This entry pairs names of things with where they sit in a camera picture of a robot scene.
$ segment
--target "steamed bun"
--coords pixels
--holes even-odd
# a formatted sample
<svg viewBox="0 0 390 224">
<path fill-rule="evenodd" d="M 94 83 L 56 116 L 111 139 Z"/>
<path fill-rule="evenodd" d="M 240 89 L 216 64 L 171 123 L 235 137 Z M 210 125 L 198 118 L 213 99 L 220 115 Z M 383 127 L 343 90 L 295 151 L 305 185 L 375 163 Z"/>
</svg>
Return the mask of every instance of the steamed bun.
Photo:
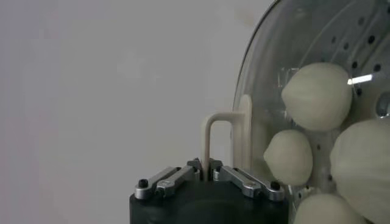
<svg viewBox="0 0 390 224">
<path fill-rule="evenodd" d="M 273 176 L 289 185 L 307 182 L 313 168 L 313 156 L 306 136 L 299 131 L 277 133 L 264 153 Z"/>
<path fill-rule="evenodd" d="M 331 63 L 304 66 L 282 91 L 287 112 L 301 127 L 328 131 L 341 125 L 349 112 L 352 89 L 348 73 Z"/>
<path fill-rule="evenodd" d="M 294 224 L 366 224 L 342 198 L 318 194 L 305 199 L 298 207 Z"/>
<path fill-rule="evenodd" d="M 390 222 L 390 120 L 353 124 L 330 154 L 330 172 L 347 202 L 375 224 Z"/>
</svg>

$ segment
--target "white plastic hook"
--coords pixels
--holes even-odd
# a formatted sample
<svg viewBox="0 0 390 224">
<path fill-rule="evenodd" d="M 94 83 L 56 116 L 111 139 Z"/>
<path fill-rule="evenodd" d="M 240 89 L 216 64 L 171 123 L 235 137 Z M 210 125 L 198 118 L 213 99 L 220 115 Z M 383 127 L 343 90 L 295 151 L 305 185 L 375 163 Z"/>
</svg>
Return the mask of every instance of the white plastic hook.
<svg viewBox="0 0 390 224">
<path fill-rule="evenodd" d="M 207 117 L 202 124 L 202 169 L 204 181 L 208 180 L 210 166 L 210 133 L 211 126 L 216 121 L 231 123 L 233 135 L 233 166 L 250 170 L 252 165 L 252 100 L 249 95 L 243 95 L 237 111 L 221 112 Z"/>
</svg>

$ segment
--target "white wall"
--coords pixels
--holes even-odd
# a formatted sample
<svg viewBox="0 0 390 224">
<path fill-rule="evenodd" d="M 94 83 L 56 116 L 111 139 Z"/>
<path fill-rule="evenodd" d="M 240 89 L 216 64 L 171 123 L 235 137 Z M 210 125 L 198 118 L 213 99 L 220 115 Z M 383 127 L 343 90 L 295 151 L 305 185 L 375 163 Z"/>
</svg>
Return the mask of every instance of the white wall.
<svg viewBox="0 0 390 224">
<path fill-rule="evenodd" d="M 128 223 L 137 179 L 200 156 L 271 0 L 2 0 L 0 223 Z M 228 161 L 229 126 L 213 156 Z"/>
</svg>

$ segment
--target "black screw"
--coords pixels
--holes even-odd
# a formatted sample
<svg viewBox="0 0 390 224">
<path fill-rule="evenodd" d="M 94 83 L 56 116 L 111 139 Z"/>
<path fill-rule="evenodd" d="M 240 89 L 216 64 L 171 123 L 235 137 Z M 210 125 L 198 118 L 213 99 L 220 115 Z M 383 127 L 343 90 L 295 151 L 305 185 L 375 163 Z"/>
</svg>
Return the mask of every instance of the black screw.
<svg viewBox="0 0 390 224">
<path fill-rule="evenodd" d="M 362 93 L 363 93 L 363 90 L 361 90 L 361 88 L 358 88 L 358 89 L 356 90 L 356 94 L 357 94 L 358 96 L 361 96 Z"/>
<path fill-rule="evenodd" d="M 352 63 L 352 68 L 357 68 L 358 67 L 358 62 L 357 61 L 354 61 L 353 63 Z"/>
<path fill-rule="evenodd" d="M 380 66 L 379 64 L 376 64 L 376 65 L 374 66 L 374 72 L 379 72 L 380 69 L 381 69 L 381 66 Z"/>
<path fill-rule="evenodd" d="M 374 41 L 375 41 L 375 36 L 371 35 L 371 36 L 368 38 L 368 43 L 369 43 L 369 44 L 372 44 Z"/>
<path fill-rule="evenodd" d="M 280 190 L 280 184 L 276 181 L 272 181 L 271 182 L 271 189 L 272 190 L 275 190 L 275 191 L 279 191 Z"/>
<path fill-rule="evenodd" d="M 147 187 L 147 185 L 148 185 L 147 179 L 140 179 L 138 181 L 138 187 L 140 188 L 145 188 Z"/>
</svg>

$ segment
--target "metal bracket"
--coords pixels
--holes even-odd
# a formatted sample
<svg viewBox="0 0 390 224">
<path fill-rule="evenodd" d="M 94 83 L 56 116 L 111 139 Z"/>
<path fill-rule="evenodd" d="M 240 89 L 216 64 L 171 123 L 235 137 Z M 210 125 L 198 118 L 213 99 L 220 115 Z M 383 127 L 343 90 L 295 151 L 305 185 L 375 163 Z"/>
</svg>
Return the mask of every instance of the metal bracket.
<svg viewBox="0 0 390 224">
<path fill-rule="evenodd" d="M 231 181 L 241 189 L 241 192 L 250 198 L 264 194 L 272 201 L 282 201 L 285 191 L 278 182 L 259 180 L 241 169 L 233 169 L 229 166 L 222 166 L 218 175 L 219 181 Z"/>
<path fill-rule="evenodd" d="M 162 197 L 172 196 L 184 181 L 196 180 L 199 174 L 200 171 L 193 166 L 185 166 L 167 179 L 160 180 L 157 183 L 156 193 Z"/>
<path fill-rule="evenodd" d="M 145 200 L 150 198 L 156 190 L 157 182 L 171 176 L 175 172 L 177 172 L 176 168 L 168 167 L 165 170 L 161 171 L 160 173 L 154 175 L 152 178 L 148 179 L 148 181 L 146 182 L 147 186 L 143 187 L 137 184 L 135 186 L 135 192 L 134 192 L 135 198 L 140 200 Z"/>
</svg>

